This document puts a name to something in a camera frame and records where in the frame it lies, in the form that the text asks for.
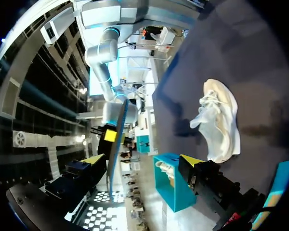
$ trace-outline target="teal panel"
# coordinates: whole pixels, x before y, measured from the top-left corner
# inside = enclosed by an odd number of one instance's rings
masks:
[[[167,174],[155,166],[157,161],[163,161],[174,167],[174,187],[170,185]],[[156,190],[174,212],[178,212],[196,203],[196,196],[188,188],[187,183],[178,170],[178,166],[179,155],[177,154],[168,153],[154,156]]]

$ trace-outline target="cable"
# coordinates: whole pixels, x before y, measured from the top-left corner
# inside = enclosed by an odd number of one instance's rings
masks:
[[[170,32],[174,33],[175,36],[177,36],[177,37],[179,37],[179,38],[184,35],[184,32],[182,32],[181,35],[178,35],[178,33],[176,32],[176,30],[174,30],[174,29],[172,29],[172,28],[170,28],[170,27],[168,27],[167,29],[168,29]]]

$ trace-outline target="person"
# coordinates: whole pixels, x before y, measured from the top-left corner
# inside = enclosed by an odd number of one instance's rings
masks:
[[[130,151],[130,153],[131,153],[132,151],[136,151],[137,150],[137,144],[136,144],[135,140],[132,140],[131,143],[130,142],[125,142],[123,144],[123,146],[125,148],[127,148],[126,152]]]
[[[134,185],[134,184],[136,184],[136,182],[135,182],[135,181],[130,181],[130,182],[128,182],[127,184],[128,184],[128,185]]]
[[[123,159],[130,159],[131,158],[131,153],[130,152],[121,152],[120,156]]]
[[[131,163],[131,160],[120,160],[122,163],[125,163],[125,164],[130,164]]]

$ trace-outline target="floor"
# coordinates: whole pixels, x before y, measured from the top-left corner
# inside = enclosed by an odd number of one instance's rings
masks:
[[[169,64],[178,51],[184,37],[176,37],[173,47],[167,53],[155,52],[155,60],[158,79],[162,79]],[[159,147],[159,138],[156,126],[152,126],[154,147]],[[189,207],[177,213],[173,213],[170,207],[163,201],[155,189],[153,156],[140,155],[140,168],[137,181],[145,205],[145,218],[151,231],[211,231],[218,220],[218,216],[208,218],[206,213],[198,212],[194,207]]]
[[[215,222],[195,208],[173,213],[155,189],[153,156],[141,155],[138,186],[151,231],[211,231]]]

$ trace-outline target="shoe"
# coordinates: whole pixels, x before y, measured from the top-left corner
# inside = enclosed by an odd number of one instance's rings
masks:
[[[157,161],[155,163],[155,166],[159,167],[162,170],[162,172],[165,172],[169,178],[174,179],[174,169],[172,166],[167,165],[163,161]]]
[[[214,79],[204,83],[203,92],[204,97],[199,100],[199,114],[190,122],[190,127],[199,126],[207,141],[208,160],[222,163],[241,152],[236,126],[237,102],[230,90]]]

